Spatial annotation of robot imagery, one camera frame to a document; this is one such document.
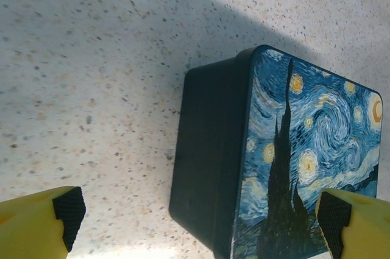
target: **textured rubber pad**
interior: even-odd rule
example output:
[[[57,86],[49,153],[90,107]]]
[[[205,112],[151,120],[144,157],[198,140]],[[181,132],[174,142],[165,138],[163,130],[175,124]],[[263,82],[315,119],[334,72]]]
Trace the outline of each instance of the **textured rubber pad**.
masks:
[[[352,205],[327,192],[319,201],[317,219],[333,259],[340,259],[342,249],[342,229],[349,225]]]
[[[85,215],[85,204],[80,187],[53,199],[54,213],[63,222],[62,240],[68,252],[72,251],[77,232]]]

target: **starry night painting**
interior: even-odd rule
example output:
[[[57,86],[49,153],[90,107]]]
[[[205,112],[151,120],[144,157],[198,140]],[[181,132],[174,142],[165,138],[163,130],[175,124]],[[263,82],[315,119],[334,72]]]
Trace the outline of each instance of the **starry night painting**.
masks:
[[[376,196],[381,97],[271,48],[254,61],[233,258],[308,258],[327,250],[321,189]]]

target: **speckled countertop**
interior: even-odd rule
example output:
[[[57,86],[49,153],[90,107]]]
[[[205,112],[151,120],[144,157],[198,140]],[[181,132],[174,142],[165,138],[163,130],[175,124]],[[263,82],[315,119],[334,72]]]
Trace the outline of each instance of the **speckled countertop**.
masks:
[[[382,94],[390,199],[389,4],[0,0],[0,200],[80,185],[69,258],[212,258],[167,210],[183,78],[263,43]]]

